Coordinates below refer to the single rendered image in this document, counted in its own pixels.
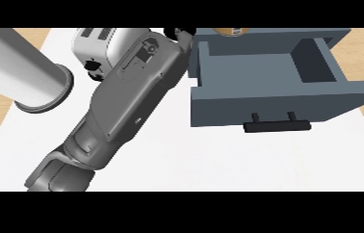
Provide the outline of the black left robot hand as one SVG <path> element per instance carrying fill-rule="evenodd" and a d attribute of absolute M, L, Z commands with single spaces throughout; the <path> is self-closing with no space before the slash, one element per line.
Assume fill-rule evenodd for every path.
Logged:
<path fill-rule="evenodd" d="M 180 33 L 184 32 L 190 36 L 196 33 L 195 28 L 164 28 L 164 35 L 171 39 L 171 40 L 178 40 Z"/>

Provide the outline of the orange-brown can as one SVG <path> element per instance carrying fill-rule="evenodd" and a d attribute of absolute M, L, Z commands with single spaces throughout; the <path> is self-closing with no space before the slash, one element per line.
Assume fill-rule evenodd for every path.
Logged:
<path fill-rule="evenodd" d="M 212 31 L 221 36 L 238 37 L 248 31 L 248 29 L 246 28 L 214 28 Z"/>

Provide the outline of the blue-grey open drawer box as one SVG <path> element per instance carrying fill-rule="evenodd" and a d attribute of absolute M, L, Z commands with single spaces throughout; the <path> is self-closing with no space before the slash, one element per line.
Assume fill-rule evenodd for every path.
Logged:
<path fill-rule="evenodd" d="M 189 76 L 198 86 L 275 86 L 341 82 L 346 78 L 323 39 L 303 39 L 289 53 L 209 56 L 192 52 Z"/>

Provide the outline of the blue-grey drawer front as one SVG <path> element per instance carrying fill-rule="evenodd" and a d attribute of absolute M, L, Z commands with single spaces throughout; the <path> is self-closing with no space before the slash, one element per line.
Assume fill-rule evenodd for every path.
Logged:
<path fill-rule="evenodd" d="M 319 122 L 364 105 L 364 82 L 291 83 L 275 86 L 190 88 L 190 126 L 241 125 L 257 114 L 261 121 Z"/>

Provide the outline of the white toaster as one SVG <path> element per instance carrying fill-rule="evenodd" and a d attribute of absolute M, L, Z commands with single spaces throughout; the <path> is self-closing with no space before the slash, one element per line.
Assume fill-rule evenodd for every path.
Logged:
<path fill-rule="evenodd" d="M 79 28 L 72 53 L 93 81 L 100 82 L 147 28 Z"/>

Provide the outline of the blue-grey cabinet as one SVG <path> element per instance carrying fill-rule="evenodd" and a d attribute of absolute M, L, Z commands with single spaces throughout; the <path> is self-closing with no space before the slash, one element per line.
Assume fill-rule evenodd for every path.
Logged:
<path fill-rule="evenodd" d="M 251 28 L 241 36 L 226 37 L 211 28 L 198 28 L 193 50 L 206 49 L 209 56 L 285 54 L 303 39 L 323 39 L 332 47 L 349 28 Z"/>

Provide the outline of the white cylinder with grey rim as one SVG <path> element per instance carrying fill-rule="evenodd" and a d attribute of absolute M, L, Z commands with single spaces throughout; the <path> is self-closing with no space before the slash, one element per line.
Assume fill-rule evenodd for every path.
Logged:
<path fill-rule="evenodd" d="M 54 64 L 13 28 L 0 28 L 0 94 L 29 114 L 51 110 L 73 87 L 70 70 Z"/>

